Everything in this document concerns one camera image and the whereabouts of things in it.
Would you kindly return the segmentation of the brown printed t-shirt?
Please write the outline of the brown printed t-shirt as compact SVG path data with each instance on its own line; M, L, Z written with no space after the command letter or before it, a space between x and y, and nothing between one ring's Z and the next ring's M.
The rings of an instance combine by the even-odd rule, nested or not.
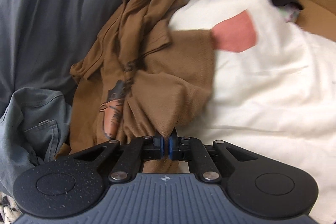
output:
M167 139L201 113L213 87L213 42L208 30L169 29L184 4L122 0L86 57L72 65L71 153L156 133Z

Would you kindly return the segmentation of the cream bear print blanket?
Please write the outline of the cream bear print blanket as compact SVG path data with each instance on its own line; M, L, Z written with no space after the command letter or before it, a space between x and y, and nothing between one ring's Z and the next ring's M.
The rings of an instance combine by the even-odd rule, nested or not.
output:
M335 223L335 42L288 22L271 0L190 0L169 26L215 37L212 96L178 134L307 171L319 187L311 217Z

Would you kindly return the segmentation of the grey green garment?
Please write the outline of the grey green garment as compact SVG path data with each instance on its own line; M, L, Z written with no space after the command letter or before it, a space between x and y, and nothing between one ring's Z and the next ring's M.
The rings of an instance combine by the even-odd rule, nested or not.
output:
M62 92L21 88L1 116L1 192L26 170L52 161L66 142L72 107Z

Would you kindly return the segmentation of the dark grey pillow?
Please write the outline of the dark grey pillow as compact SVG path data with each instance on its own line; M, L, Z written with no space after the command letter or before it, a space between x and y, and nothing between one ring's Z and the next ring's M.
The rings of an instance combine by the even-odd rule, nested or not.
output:
M20 88L75 89L82 60L121 0L1 0L1 109Z

